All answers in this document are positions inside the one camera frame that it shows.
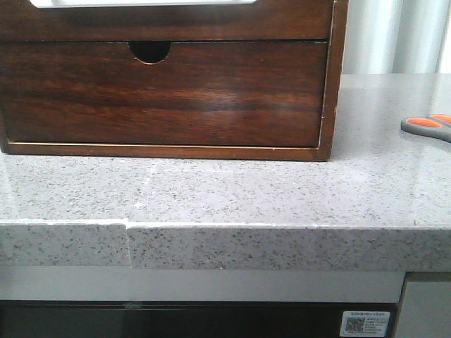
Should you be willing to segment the wooden drawer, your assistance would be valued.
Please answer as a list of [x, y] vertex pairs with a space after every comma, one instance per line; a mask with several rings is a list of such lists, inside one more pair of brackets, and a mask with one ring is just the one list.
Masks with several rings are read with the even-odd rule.
[[332, 1], [106, 8], [37, 8], [30, 1], [2, 1], [1, 40], [326, 39], [332, 12]]
[[126, 43], [1, 47], [13, 142], [315, 146], [324, 42], [173, 43], [156, 64]]

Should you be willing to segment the grey orange scissors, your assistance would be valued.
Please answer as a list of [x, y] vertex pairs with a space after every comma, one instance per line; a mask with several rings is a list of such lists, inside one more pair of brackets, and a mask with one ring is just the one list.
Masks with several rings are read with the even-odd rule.
[[426, 117], [409, 117], [400, 123], [401, 130], [410, 134], [431, 137], [450, 143], [450, 115], [430, 114]]

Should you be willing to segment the grey cabinet door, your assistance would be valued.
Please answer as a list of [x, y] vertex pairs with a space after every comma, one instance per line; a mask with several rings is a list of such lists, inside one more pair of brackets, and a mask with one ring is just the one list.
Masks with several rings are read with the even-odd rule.
[[449, 273], [407, 274], [395, 336], [450, 336]]

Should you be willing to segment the black appliance under counter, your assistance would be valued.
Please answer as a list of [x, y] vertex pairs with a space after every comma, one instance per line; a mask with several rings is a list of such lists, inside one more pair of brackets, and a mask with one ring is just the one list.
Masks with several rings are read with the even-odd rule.
[[394, 303], [2, 301], [2, 337], [340, 337], [344, 311]]

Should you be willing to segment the white QR code sticker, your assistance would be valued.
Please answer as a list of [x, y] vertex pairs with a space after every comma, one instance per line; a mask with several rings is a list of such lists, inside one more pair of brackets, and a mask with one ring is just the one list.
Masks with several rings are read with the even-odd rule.
[[344, 311], [340, 337], [385, 337], [389, 322], [387, 311]]

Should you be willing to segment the dark wooden drawer cabinet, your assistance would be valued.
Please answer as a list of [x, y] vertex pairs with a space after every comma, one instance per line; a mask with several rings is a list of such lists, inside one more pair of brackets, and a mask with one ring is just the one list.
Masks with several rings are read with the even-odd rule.
[[[106, 8], [136, 6], [206, 6], [253, 4], [256, 1], [30, 1], [37, 8]], [[327, 45], [324, 73], [319, 141], [315, 146], [217, 146], [164, 144], [102, 144], [61, 142], [13, 142], [6, 134], [1, 111], [1, 150], [7, 154], [67, 155], [67, 156], [134, 156], [174, 158], [230, 158], [287, 161], [325, 161], [330, 157], [338, 105], [338, 90], [342, 71], [342, 56], [347, 24], [348, 3], [332, 1], [330, 34], [326, 39], [255, 39], [255, 40], [135, 40], [135, 41], [31, 41], [29, 43], [126, 43], [135, 58], [145, 64], [156, 64], [168, 55], [173, 43], [194, 42], [324, 42]]]

